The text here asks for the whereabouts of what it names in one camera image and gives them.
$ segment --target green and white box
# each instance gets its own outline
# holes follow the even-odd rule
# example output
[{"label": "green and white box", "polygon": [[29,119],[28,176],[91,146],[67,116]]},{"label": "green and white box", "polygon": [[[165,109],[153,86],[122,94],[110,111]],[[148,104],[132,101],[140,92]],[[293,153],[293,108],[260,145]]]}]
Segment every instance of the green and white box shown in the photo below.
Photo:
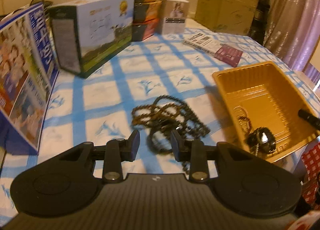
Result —
[{"label": "green and white box", "polygon": [[76,0],[49,8],[60,67],[87,78],[130,45],[134,0]]}]

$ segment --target blue and white checkered tablecloth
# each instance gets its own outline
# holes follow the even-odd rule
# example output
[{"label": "blue and white checkered tablecloth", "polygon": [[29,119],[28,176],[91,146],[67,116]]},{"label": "blue and white checkered tablecloth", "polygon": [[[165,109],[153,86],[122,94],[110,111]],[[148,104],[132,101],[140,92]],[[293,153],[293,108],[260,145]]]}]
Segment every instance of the blue and white checkered tablecloth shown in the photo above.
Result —
[{"label": "blue and white checkered tablecloth", "polygon": [[[286,64],[249,37],[213,33],[202,29],[185,30],[185,35],[203,32],[221,42],[241,48],[239,66],[272,60],[290,78],[319,114],[317,97]],[[229,114],[218,93],[212,73],[229,65],[182,44],[183,35],[154,35],[134,42],[87,79],[60,72],[52,93],[40,144],[39,156],[7,155],[0,179],[0,226],[17,214],[10,198],[10,185],[15,176],[77,144],[92,141],[104,145],[113,138],[127,138],[131,132],[131,111],[150,104],[163,94],[185,100],[211,129],[203,139],[207,145],[218,141],[237,140]],[[136,160],[123,162],[124,176],[134,173],[177,173],[181,164],[172,155],[160,156],[146,146],[148,131],[141,132]],[[301,152],[291,155],[291,168]],[[213,162],[210,176],[217,175]],[[101,177],[102,162],[97,162],[94,175]]]}]

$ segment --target yellow plastic tray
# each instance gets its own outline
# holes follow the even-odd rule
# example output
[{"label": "yellow plastic tray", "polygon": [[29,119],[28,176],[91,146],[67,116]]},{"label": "yellow plastic tray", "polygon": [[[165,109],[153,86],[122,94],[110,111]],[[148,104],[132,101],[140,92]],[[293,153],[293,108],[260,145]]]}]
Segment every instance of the yellow plastic tray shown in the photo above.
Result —
[{"label": "yellow plastic tray", "polygon": [[301,108],[313,113],[307,101],[272,61],[224,70],[212,76],[236,127],[238,147],[250,151],[244,124],[238,120],[245,115],[244,110],[251,120],[252,131],[267,127],[276,138],[274,153],[259,152],[269,162],[278,161],[319,136],[319,131],[298,117]]}]

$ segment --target ribbed gray surface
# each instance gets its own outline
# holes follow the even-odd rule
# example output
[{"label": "ribbed gray surface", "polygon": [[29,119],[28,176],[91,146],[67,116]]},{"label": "ribbed gray surface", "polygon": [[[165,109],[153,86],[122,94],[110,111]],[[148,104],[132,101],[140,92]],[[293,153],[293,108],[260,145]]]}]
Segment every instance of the ribbed gray surface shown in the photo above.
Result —
[{"label": "ribbed gray surface", "polygon": [[105,185],[81,211],[60,218],[20,213],[4,230],[283,230],[295,219],[291,214],[276,219],[238,215],[222,206],[207,186],[189,183],[183,174],[130,174],[120,184]]}]

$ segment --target curtain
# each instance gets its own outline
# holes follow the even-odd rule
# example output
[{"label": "curtain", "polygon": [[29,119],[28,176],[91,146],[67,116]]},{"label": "curtain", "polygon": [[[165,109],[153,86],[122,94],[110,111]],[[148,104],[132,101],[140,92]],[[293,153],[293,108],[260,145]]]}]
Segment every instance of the curtain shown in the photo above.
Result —
[{"label": "curtain", "polygon": [[319,36],[320,0],[270,0],[264,46],[290,68],[315,76],[307,65]]}]

